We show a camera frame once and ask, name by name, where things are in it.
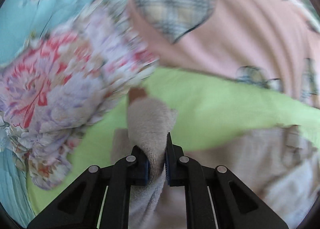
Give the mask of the beige knit sweater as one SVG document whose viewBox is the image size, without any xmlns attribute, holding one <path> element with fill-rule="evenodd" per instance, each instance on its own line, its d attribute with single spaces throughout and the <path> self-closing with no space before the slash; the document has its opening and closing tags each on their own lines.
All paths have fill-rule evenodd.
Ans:
<svg viewBox="0 0 320 229">
<path fill-rule="evenodd" d="M 147 184 L 131 187 L 129 228 L 297 228 L 319 203 L 319 151 L 296 126 L 252 130 L 168 165 L 176 119 L 145 89 L 129 90 L 111 159 L 138 147 L 149 161 Z"/>
</svg>

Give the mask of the green bed sheet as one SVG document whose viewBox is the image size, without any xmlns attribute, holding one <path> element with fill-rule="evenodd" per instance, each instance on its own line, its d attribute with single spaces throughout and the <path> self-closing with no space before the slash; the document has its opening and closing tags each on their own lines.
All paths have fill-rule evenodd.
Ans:
<svg viewBox="0 0 320 229">
<path fill-rule="evenodd" d="M 143 86 L 149 95 L 178 111 L 173 142 L 184 151 L 218 146 L 244 131 L 277 125 L 299 125 L 319 145 L 319 110 L 264 88 L 176 68 L 159 67 Z M 45 191 L 27 181 L 28 196 L 40 213 L 90 165 L 110 164 L 114 131 L 126 127 L 127 101 L 90 126 L 80 145 L 68 156 L 72 170 L 58 187 Z"/>
</svg>

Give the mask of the floral ruffled pillow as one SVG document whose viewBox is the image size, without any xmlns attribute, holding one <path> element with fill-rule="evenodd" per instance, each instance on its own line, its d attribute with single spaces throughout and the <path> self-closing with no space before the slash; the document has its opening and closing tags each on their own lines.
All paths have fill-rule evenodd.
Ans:
<svg viewBox="0 0 320 229">
<path fill-rule="evenodd" d="M 157 66 L 126 6 L 93 1 L 1 69 L 1 150 L 41 189 L 61 184 L 88 127 Z"/>
</svg>

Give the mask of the pink heart-pattern quilt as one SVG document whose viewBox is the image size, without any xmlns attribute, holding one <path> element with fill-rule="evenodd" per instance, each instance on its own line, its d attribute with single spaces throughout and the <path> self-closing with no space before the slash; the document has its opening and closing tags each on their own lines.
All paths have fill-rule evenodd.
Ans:
<svg viewBox="0 0 320 229">
<path fill-rule="evenodd" d="M 129 9 L 162 65 L 319 107 L 319 20 L 298 0 L 129 0 Z"/>
</svg>

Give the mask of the turquoise floral blanket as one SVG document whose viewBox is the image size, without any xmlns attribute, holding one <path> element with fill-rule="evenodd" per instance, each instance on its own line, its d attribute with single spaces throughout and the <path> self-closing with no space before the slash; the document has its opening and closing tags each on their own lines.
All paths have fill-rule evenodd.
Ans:
<svg viewBox="0 0 320 229">
<path fill-rule="evenodd" d="M 4 0 L 1 6 L 1 69 L 32 40 L 45 37 L 76 17 L 95 0 Z M 28 172 L 15 164 L 10 150 L 1 150 L 1 204 L 11 219 L 26 227 L 34 218 L 27 193 Z"/>
</svg>

